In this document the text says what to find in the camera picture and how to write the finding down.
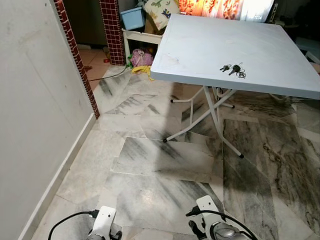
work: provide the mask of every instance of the marble tile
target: marble tile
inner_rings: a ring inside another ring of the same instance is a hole
[[[296,130],[297,130],[299,136],[306,138],[306,139],[309,139],[313,142],[320,143],[320,134],[315,133],[313,131],[306,130],[301,127],[297,127]]]
[[[165,117],[182,117],[181,106],[179,103],[170,102],[171,99],[175,99],[174,96],[157,96],[149,105],[147,105],[141,116],[165,116]]]
[[[273,197],[273,204],[280,240],[305,240],[313,234],[312,230],[277,195]]]
[[[195,235],[124,226],[122,240],[198,240]]]
[[[100,130],[100,126],[99,126],[98,121],[96,121],[96,122],[94,123],[94,125],[92,126],[92,129],[91,129],[91,130]]]
[[[206,145],[214,158],[214,164],[212,166],[212,176],[217,176],[222,179],[224,178],[223,142],[218,135],[216,135],[215,137],[208,137],[194,133],[192,131],[188,131],[185,134],[185,142]]]
[[[208,103],[202,102],[202,103],[195,103],[193,108],[193,121],[195,121],[197,118],[199,118],[202,114],[204,114],[209,107],[207,108]],[[190,125],[190,108],[188,108],[186,111],[182,112],[182,127],[186,128]],[[204,135],[207,137],[214,138],[218,135],[215,123],[212,119],[211,114],[206,116],[202,121],[200,121],[196,126],[194,126],[191,130],[191,132]]]
[[[248,160],[237,157],[234,161],[239,164],[224,161],[225,210],[262,240],[279,240],[268,181]]]
[[[132,74],[132,76],[129,80],[129,83],[128,83],[128,87],[135,85],[137,83],[141,83],[144,80],[143,76],[144,75],[141,75],[141,74]]]
[[[80,211],[88,211],[81,204],[77,205],[59,196],[55,196],[35,231],[32,240],[48,239],[50,229],[61,219]],[[92,229],[94,219],[89,215],[79,215],[57,227],[52,239],[84,239]]]
[[[259,119],[279,121],[279,118],[295,113],[289,100],[276,101],[266,93],[237,91],[229,98],[235,108],[224,108],[223,114],[232,113]]]
[[[138,75],[141,81],[134,79],[135,83],[128,85],[124,90],[125,94],[151,94],[161,96],[182,96],[183,84],[170,81],[155,80],[150,81],[146,73]]]
[[[115,114],[140,115],[156,95],[133,94],[114,108]]]
[[[126,139],[127,137],[140,139],[147,138],[144,131],[117,131],[116,133],[123,139]]]
[[[170,116],[141,116],[141,127],[148,139],[163,140],[181,130],[181,118]],[[179,141],[178,136],[171,141]]]
[[[304,153],[295,127],[261,120],[260,132],[274,194],[319,234],[319,176],[314,162]]]
[[[237,148],[261,173],[268,175],[263,143],[260,136],[260,125],[255,122],[224,120],[224,137]],[[223,145],[223,152],[230,153],[235,162],[238,156],[227,146]]]
[[[97,120],[100,130],[112,130],[115,132],[142,132],[140,116],[127,116],[117,114],[101,114]]]
[[[292,113],[288,116],[282,117],[280,118],[281,121],[289,124],[289,125],[293,125],[293,126],[298,126],[298,119],[297,119],[297,114],[296,113]]]
[[[297,112],[297,104],[292,103],[292,104],[291,104],[291,107],[294,109],[295,112]]]
[[[320,143],[301,137],[301,143],[304,153],[310,157],[319,160],[320,158]]]
[[[117,74],[121,72],[123,68],[123,66],[110,66],[107,69],[106,75]],[[100,113],[106,113],[116,107],[116,101],[125,90],[131,76],[131,71],[125,70],[121,75],[102,79],[99,82],[93,94]]]
[[[219,211],[223,205],[209,184],[136,174],[111,173],[98,206],[117,209],[114,222],[120,226],[157,229],[192,235],[185,215],[200,197],[210,195]]]
[[[75,204],[99,196],[124,142],[113,131],[92,130],[56,194]]]
[[[221,120],[223,121],[224,119],[229,119],[229,120],[245,121],[245,122],[249,122],[249,123],[258,123],[259,122],[257,117],[235,114],[232,112],[233,109],[234,108],[221,106],[219,108],[219,110],[221,112],[220,113]]]
[[[297,105],[298,127],[320,134],[320,110],[305,105]]]
[[[320,236],[317,236],[315,234],[311,234],[308,238],[305,240],[320,240]]]
[[[213,175],[214,162],[206,145],[127,137],[114,171],[194,181]]]

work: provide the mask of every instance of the white folding table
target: white folding table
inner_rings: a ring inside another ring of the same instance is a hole
[[[224,65],[239,65],[238,78]],[[211,114],[217,133],[235,153],[220,128],[216,110],[237,90],[320,99],[320,77],[295,43],[278,25],[172,14],[151,67],[151,78],[202,85],[195,96],[173,103],[191,102],[190,126],[167,137],[167,142],[192,129]],[[212,102],[209,87],[217,101]],[[219,95],[217,88],[228,89]],[[193,121],[193,103],[204,90],[209,110]]]

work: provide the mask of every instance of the pillow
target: pillow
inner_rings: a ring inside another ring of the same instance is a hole
[[[149,0],[144,10],[151,16],[158,30],[167,26],[171,14],[179,14],[179,0]]]

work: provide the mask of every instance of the red mosaic tile pillar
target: red mosaic tile pillar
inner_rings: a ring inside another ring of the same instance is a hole
[[[118,0],[99,0],[105,38],[113,65],[125,65],[123,33],[120,26]]]
[[[100,116],[100,113],[99,113],[99,110],[98,110],[97,102],[96,102],[94,93],[92,92],[92,89],[90,87],[90,83],[89,83],[89,80],[88,80],[88,77],[87,77],[87,74],[86,74],[86,70],[85,70],[85,67],[84,67],[84,65],[82,63],[82,59],[80,57],[80,52],[79,52],[78,47],[77,47],[77,43],[76,43],[76,39],[75,39],[74,33],[72,32],[72,29],[71,29],[71,26],[70,26],[70,22],[69,22],[69,19],[68,19],[66,10],[65,10],[64,2],[63,2],[63,0],[53,0],[53,2],[54,2],[54,5],[56,7],[56,11],[57,11],[57,13],[59,15],[60,22],[62,24],[63,31],[64,31],[64,34],[65,34],[66,39],[68,41],[68,44],[69,44],[73,59],[74,59],[75,64],[76,64],[76,67],[78,68],[78,71],[80,73],[80,76],[81,76],[85,91],[86,91],[86,93],[87,93],[87,95],[89,97],[89,100],[90,100],[94,115],[98,119],[98,117]]]

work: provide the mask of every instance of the pink plastic bag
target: pink plastic bag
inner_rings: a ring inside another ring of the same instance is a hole
[[[135,49],[133,50],[130,61],[133,67],[151,66],[154,58],[147,50]]]

